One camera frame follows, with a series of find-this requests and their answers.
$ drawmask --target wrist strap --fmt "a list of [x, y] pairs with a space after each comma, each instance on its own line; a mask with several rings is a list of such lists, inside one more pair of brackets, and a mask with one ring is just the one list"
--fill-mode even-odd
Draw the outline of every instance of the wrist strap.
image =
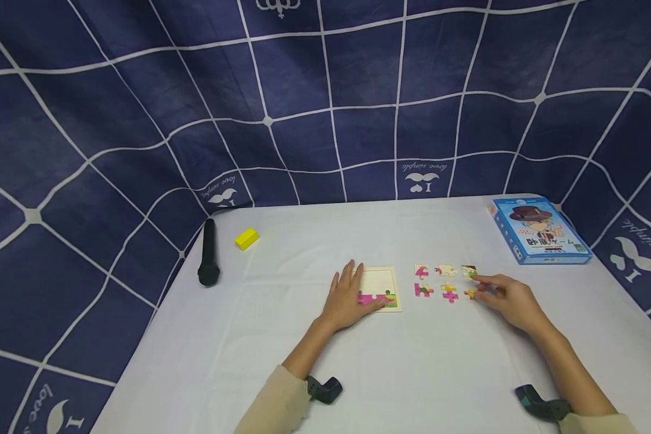
[[307, 392], [311, 399], [324, 404], [332, 404], [342, 393], [342, 384], [335, 377], [331, 377], [325, 384], [318, 383], [318, 380], [309, 375], [306, 378]]

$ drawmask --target navy blue backdrop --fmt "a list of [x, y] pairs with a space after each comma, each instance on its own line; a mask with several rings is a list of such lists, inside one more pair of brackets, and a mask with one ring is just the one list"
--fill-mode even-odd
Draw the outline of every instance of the navy blue backdrop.
[[651, 1], [1, 0], [0, 433], [91, 429], [218, 207], [503, 192], [651, 317]]

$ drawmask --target white tablecloth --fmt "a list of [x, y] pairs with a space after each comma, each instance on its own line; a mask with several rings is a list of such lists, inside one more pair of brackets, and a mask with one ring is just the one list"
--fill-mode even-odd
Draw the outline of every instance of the white tablecloth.
[[[94, 433], [230, 433], [263, 382], [320, 313], [349, 260], [395, 266], [402, 312], [371, 315], [333, 339], [313, 375], [344, 393], [315, 403], [300, 433], [550, 433], [512, 393], [556, 392], [539, 352], [493, 312], [441, 291], [414, 297], [415, 264], [476, 265], [533, 287], [619, 411], [651, 433], [651, 321], [597, 260], [520, 266], [488, 198], [233, 210], [215, 215], [219, 284], [198, 283], [202, 236]], [[234, 238], [260, 239], [247, 251]], [[439, 282], [431, 278], [432, 284]]]

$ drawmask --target blue game box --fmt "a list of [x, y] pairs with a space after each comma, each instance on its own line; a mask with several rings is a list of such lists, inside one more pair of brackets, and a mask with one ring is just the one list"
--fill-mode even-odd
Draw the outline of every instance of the blue game box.
[[593, 257], [544, 197], [496, 198], [489, 211], [519, 264], [586, 264]]

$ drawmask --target hand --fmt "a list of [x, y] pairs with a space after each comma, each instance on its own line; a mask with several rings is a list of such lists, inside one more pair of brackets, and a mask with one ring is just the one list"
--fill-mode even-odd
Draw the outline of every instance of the hand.
[[[499, 311], [509, 323], [533, 337], [553, 328], [530, 286], [503, 274], [473, 275], [472, 279], [480, 282], [475, 298]], [[490, 285], [494, 285], [495, 294], [487, 292]]]
[[364, 267], [364, 264], [359, 264], [357, 271], [352, 275], [354, 260], [351, 260], [345, 265], [341, 275], [335, 273], [333, 276], [324, 311], [318, 320], [329, 325], [334, 332], [353, 325], [363, 316], [379, 310], [389, 302], [387, 298], [382, 298], [366, 306], [359, 304], [359, 282]]

